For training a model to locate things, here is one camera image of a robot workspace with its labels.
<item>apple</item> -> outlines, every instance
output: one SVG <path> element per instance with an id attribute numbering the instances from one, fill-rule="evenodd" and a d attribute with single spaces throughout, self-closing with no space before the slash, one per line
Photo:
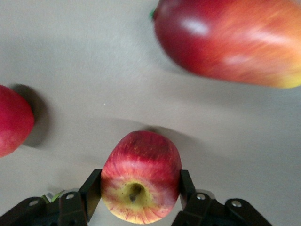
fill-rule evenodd
<path id="1" fill-rule="evenodd" d="M 181 159 L 176 146 L 150 131 L 134 131 L 114 148 L 101 172 L 101 194 L 116 217 L 135 224 L 156 222 L 179 196 Z"/>
<path id="2" fill-rule="evenodd" d="M 276 88 L 301 85 L 301 6 L 290 0 L 160 0 L 165 53 L 199 76 Z"/>
<path id="3" fill-rule="evenodd" d="M 0 158 L 14 152 L 28 137 L 34 116 L 28 102 L 0 85 Z"/>

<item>table surface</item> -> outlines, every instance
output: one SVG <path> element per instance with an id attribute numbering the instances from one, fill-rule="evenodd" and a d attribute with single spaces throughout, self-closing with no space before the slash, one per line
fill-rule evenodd
<path id="1" fill-rule="evenodd" d="M 21 200 L 79 188 L 127 133 L 178 147 L 196 188 L 249 201 L 273 226 L 301 223 L 301 87 L 191 75 L 162 51 L 158 0 L 1 1 L 0 84 L 36 106 L 34 130 L 0 159 L 0 215 Z M 154 226 L 170 225 L 177 202 Z M 132 225 L 100 201 L 90 226 Z"/>

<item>apple calyx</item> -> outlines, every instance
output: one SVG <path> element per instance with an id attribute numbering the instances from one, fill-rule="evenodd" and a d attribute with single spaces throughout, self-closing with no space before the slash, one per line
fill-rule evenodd
<path id="1" fill-rule="evenodd" d="M 130 198 L 130 200 L 132 201 L 132 203 L 134 203 L 136 201 L 136 197 L 141 193 L 143 189 L 143 186 L 140 184 L 133 184 L 131 185 L 131 193 L 128 196 Z"/>

